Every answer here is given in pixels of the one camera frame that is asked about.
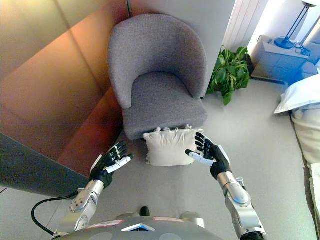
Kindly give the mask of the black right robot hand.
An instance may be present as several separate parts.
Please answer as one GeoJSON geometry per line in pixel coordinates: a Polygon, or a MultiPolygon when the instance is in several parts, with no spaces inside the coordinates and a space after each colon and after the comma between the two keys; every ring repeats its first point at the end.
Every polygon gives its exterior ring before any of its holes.
{"type": "Polygon", "coordinates": [[[221,173],[232,172],[230,168],[230,159],[221,145],[216,145],[204,134],[197,132],[195,134],[195,145],[197,152],[186,149],[187,156],[194,160],[210,166],[210,173],[214,179],[218,179],[221,173]]]}

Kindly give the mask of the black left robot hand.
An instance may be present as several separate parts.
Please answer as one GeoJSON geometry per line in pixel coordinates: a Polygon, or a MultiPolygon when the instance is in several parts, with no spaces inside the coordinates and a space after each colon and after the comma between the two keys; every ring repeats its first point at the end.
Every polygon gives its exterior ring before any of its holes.
{"type": "Polygon", "coordinates": [[[115,171],[128,164],[134,156],[127,155],[127,146],[124,141],[112,146],[107,153],[100,154],[90,169],[90,181],[101,181],[107,188],[115,171]]]}

